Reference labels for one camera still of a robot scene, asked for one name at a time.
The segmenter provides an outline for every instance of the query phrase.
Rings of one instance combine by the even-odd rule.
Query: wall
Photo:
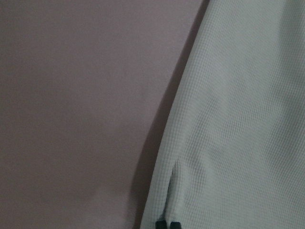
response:
[[[139,228],[206,5],[0,1],[1,228]]]

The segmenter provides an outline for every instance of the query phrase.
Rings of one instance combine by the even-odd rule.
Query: light gray garment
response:
[[[305,1],[211,0],[141,229],[305,228]]]

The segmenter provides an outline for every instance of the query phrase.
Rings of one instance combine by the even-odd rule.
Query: white waffle-knit fabric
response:
[[[210,0],[141,229],[305,229],[305,1]]]

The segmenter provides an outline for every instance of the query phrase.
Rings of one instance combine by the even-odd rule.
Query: pink wall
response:
[[[0,228],[139,228],[206,5],[0,0]]]

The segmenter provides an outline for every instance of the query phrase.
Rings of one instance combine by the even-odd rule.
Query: waffle texture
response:
[[[305,228],[305,1],[211,0],[141,229]]]

